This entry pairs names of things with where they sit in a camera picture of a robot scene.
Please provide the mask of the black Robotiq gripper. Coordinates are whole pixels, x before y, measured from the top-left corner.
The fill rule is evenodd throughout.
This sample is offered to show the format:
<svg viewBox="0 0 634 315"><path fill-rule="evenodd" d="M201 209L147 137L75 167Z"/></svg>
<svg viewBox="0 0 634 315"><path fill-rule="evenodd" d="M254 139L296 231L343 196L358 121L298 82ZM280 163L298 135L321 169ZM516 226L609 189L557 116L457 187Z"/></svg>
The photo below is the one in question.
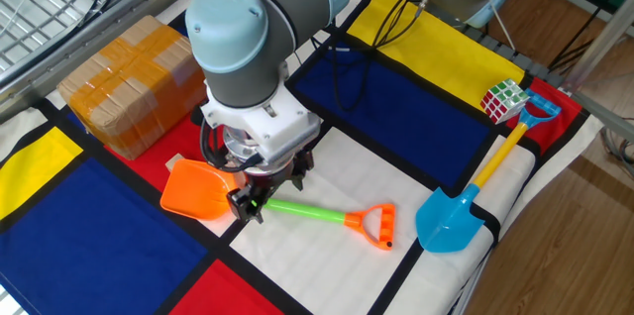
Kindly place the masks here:
<svg viewBox="0 0 634 315"><path fill-rule="evenodd" d="M285 181L290 181L299 191L303 190L303 179L314 167L311 151L301 151L292 159L273 169L250 167L246 171L249 183L244 188L227 194L232 213L241 221L264 221L262 209L270 199L270 190L278 189Z"/></svg>

